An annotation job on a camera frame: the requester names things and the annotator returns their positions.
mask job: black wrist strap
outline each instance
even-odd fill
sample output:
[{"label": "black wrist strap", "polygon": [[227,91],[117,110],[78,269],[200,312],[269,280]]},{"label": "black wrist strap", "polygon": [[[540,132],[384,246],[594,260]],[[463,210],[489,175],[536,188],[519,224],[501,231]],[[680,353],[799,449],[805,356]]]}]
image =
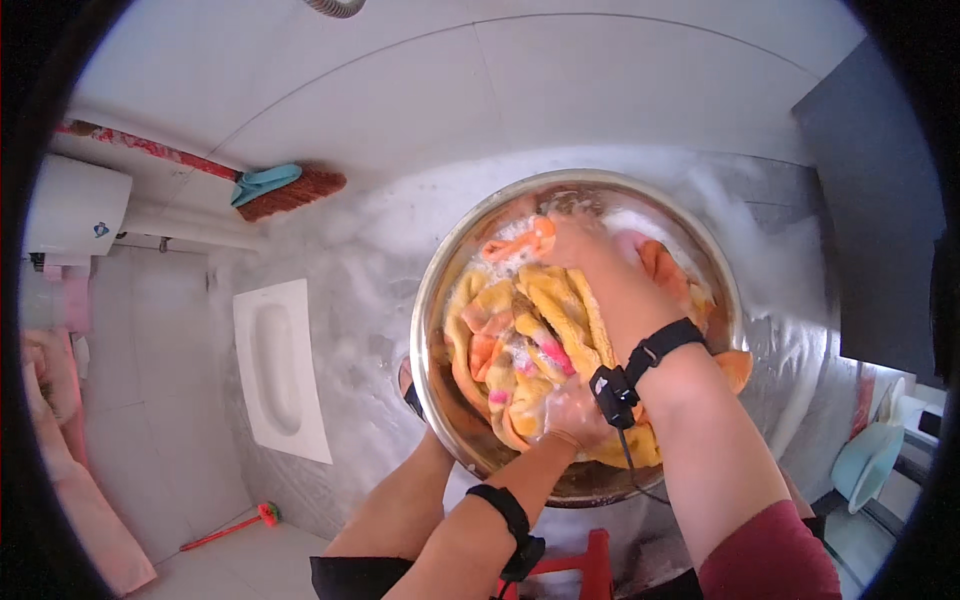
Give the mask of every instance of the black wrist strap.
[{"label": "black wrist strap", "polygon": [[649,338],[640,340],[640,343],[631,352],[630,360],[627,361],[627,368],[624,370],[627,375],[627,383],[631,388],[636,387],[636,383],[647,369],[659,365],[664,356],[680,346],[694,343],[707,345],[700,329],[690,319],[674,321],[659,329]]},{"label": "black wrist strap", "polygon": [[690,319],[680,319],[641,340],[630,354],[626,369],[619,366],[612,369],[601,366],[597,369],[590,379],[590,390],[607,423],[621,432],[633,427],[632,408],[640,402],[636,383],[647,369],[659,365],[669,352],[691,343],[706,345],[696,325]]},{"label": "black wrist strap", "polygon": [[467,490],[467,495],[480,496],[507,521],[507,531],[516,540],[516,551],[500,572],[500,579],[505,582],[523,581],[542,558],[546,541],[530,535],[526,511],[506,488],[483,483]]}]

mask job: white water heater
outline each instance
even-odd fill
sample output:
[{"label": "white water heater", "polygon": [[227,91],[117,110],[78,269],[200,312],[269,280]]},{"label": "white water heater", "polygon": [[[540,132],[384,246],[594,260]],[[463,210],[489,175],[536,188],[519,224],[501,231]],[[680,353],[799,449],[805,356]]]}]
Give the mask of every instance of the white water heater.
[{"label": "white water heater", "polygon": [[47,155],[30,199],[24,252],[102,256],[120,231],[133,178]]}]

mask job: hose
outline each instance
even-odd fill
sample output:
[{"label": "hose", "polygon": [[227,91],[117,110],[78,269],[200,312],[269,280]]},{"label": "hose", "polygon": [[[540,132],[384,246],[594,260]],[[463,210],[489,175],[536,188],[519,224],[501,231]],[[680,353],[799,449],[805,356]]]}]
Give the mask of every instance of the hose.
[{"label": "hose", "polygon": [[338,0],[303,0],[311,9],[326,16],[332,16],[337,19],[348,19],[363,8],[367,0],[353,0],[352,2],[339,2]]}]

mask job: foot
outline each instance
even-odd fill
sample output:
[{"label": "foot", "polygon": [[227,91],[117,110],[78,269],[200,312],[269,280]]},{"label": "foot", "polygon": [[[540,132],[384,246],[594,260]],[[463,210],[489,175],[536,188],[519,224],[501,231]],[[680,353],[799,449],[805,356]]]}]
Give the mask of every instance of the foot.
[{"label": "foot", "polygon": [[400,362],[400,371],[396,374],[396,382],[400,388],[400,396],[407,403],[407,406],[423,420],[423,407],[420,406],[420,399],[417,397],[417,389],[414,388],[413,371],[410,368],[410,357],[407,356]]}]

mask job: hand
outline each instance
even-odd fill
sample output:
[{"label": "hand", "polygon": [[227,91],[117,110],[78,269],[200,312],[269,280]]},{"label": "hand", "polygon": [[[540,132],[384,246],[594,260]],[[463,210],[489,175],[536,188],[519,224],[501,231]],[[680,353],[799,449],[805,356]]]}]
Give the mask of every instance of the hand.
[{"label": "hand", "polygon": [[541,257],[544,263],[565,269],[579,269],[597,251],[616,255],[607,229],[593,215],[582,210],[569,215],[552,211],[547,217],[553,222],[556,232],[553,247]]},{"label": "hand", "polygon": [[581,450],[589,450],[614,431],[597,407],[589,385],[581,383],[578,375],[546,397],[544,435],[553,434]]}]

